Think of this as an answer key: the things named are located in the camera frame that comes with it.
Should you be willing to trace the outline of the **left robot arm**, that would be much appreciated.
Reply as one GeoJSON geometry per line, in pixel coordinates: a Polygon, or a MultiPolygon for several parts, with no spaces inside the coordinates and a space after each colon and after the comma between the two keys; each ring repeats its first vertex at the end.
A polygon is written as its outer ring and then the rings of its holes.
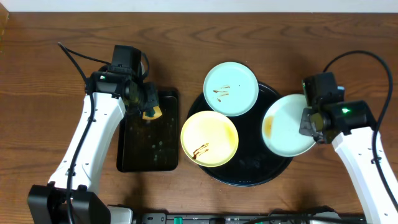
{"type": "Polygon", "coordinates": [[[93,72],[80,121],[47,185],[33,185],[27,203],[34,223],[132,223],[133,211],[97,196],[111,138],[126,110],[154,114],[159,100],[148,71],[93,72]]]}

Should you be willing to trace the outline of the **yellow plate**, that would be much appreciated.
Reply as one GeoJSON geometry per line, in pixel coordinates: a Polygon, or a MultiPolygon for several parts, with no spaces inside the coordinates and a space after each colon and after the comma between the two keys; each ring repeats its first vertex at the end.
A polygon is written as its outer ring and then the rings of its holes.
{"type": "Polygon", "coordinates": [[[218,167],[229,162],[239,146],[233,122],[215,111],[191,115],[183,124],[180,140],[185,155],[203,167],[218,167]]]}

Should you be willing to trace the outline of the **green and yellow sponge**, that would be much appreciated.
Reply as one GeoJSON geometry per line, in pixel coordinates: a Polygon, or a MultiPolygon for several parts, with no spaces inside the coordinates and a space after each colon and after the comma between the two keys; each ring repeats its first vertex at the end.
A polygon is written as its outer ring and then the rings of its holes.
{"type": "Polygon", "coordinates": [[[160,106],[155,106],[152,109],[149,109],[142,114],[142,118],[144,120],[153,120],[160,118],[162,116],[162,112],[160,106]]]}

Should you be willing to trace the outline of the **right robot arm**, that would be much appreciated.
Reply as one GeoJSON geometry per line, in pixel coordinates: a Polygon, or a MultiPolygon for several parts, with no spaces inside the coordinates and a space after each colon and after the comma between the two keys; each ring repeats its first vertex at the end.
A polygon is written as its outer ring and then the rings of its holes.
{"type": "Polygon", "coordinates": [[[365,101],[303,109],[299,133],[331,144],[348,171],[368,223],[397,223],[397,179],[365,101]]]}

